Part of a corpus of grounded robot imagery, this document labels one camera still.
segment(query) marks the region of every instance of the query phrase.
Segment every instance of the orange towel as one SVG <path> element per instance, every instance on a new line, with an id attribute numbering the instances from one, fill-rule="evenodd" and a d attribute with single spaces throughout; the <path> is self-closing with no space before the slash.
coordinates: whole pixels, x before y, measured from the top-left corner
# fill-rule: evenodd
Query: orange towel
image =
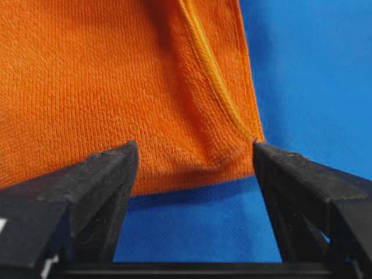
<path id="1" fill-rule="evenodd" d="M 238 0 L 0 2 L 0 188 L 128 140 L 133 195 L 253 173 Z"/>

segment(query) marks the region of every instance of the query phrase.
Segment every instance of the microfiber cloth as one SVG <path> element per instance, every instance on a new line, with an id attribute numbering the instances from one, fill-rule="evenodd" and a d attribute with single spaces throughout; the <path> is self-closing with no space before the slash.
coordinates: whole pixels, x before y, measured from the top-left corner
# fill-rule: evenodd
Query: microfiber cloth
<path id="1" fill-rule="evenodd" d="M 0 2 L 0 188 L 136 140 L 133 195 L 253 173 L 237 0 Z"/>

